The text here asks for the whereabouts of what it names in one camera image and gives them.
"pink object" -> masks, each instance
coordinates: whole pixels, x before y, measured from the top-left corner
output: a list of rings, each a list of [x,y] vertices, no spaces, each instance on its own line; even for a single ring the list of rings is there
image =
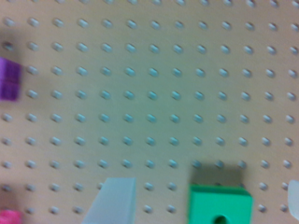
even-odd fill
[[[1,211],[0,224],[21,224],[21,212],[13,210]]]

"purple block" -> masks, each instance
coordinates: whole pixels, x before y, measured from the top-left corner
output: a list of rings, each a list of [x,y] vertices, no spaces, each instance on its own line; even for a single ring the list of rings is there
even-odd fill
[[[17,101],[20,93],[20,84],[0,81],[0,101]]]
[[[21,65],[0,58],[0,101],[16,101],[21,88]]]
[[[8,59],[0,58],[0,81],[21,82],[21,65]]]

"white object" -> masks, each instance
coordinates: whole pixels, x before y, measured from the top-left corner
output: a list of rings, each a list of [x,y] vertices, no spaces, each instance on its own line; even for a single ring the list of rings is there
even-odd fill
[[[135,223],[135,178],[108,178],[81,224],[116,223]]]
[[[299,181],[291,180],[288,187],[288,203],[291,215],[299,220]]]

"tan pegboard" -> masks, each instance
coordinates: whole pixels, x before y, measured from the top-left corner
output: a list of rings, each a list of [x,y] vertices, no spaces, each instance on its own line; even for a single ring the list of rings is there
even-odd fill
[[[255,199],[252,223],[295,223],[281,205],[283,183],[299,173],[297,5],[1,1],[0,41],[14,47],[1,56],[24,66],[21,99],[0,104],[11,119],[0,126],[1,184],[11,190],[0,193],[1,206],[22,210],[24,223],[80,223],[107,177],[135,176],[136,224],[187,223],[192,182],[244,184]]]

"green block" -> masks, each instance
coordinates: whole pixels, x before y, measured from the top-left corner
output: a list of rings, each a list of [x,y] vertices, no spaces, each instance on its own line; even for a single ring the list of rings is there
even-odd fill
[[[252,206],[245,189],[191,185],[189,224],[250,224]]]

